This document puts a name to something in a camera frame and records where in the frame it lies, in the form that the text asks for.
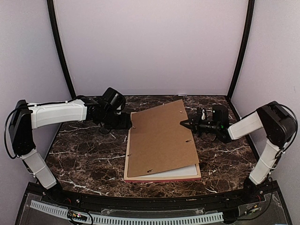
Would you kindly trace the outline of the brown cardboard backing board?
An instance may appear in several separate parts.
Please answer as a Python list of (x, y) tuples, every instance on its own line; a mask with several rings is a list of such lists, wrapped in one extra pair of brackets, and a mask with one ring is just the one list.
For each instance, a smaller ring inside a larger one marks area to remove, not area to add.
[(183, 100), (131, 113), (128, 176), (138, 177), (199, 164)]

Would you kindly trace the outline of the light wooden picture frame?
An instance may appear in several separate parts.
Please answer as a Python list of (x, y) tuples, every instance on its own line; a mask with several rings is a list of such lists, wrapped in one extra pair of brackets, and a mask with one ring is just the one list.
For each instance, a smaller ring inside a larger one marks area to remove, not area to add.
[(123, 179), (125, 182), (147, 183), (147, 182), (175, 182), (175, 181), (189, 181), (200, 180), (202, 178), (199, 164), (189, 165), (186, 167), (173, 169), (165, 172), (154, 173), (150, 175), (143, 175), (138, 177), (128, 176), (129, 166), (129, 147), (131, 139), (131, 129), (127, 135), (127, 149), (124, 166)]

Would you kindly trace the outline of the red sunset photo print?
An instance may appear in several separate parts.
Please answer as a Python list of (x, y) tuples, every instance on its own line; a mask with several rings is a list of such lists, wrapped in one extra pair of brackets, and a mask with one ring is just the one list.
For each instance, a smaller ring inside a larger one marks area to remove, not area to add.
[(172, 178), (179, 179), (181, 177), (187, 176), (197, 176), (199, 175), (199, 165), (190, 165), (185, 166), (178, 169), (173, 169), (165, 172), (154, 173), (150, 175), (143, 175), (136, 178), (143, 179), (143, 180), (169, 180)]

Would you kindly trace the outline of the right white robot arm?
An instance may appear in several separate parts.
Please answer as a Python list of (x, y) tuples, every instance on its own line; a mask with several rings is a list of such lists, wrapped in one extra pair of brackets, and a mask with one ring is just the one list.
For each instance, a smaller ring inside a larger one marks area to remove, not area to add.
[(265, 104), (236, 123), (229, 122), (229, 111), (224, 105), (212, 108), (212, 118), (201, 108), (196, 116), (183, 120), (180, 125), (192, 133), (213, 134), (219, 141), (230, 143), (253, 132), (262, 130), (266, 134), (266, 144), (248, 180), (254, 185), (262, 184), (277, 167), (282, 155), (294, 142), (299, 123), (296, 114), (287, 106), (272, 101)]

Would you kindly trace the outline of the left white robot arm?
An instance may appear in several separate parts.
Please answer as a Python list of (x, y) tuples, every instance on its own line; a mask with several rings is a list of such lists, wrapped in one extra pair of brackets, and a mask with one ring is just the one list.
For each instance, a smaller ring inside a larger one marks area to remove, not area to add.
[(132, 122), (130, 114), (123, 111), (125, 104), (125, 97), (111, 87), (97, 98), (76, 96), (72, 100), (49, 103), (20, 100), (8, 115), (4, 127), (4, 136), (10, 136), (14, 152), (10, 158), (21, 158), (40, 185), (48, 190), (48, 197), (55, 204), (63, 204), (66, 193), (58, 188), (58, 180), (37, 151), (32, 131), (70, 121), (92, 121), (104, 129), (103, 134), (129, 130)]

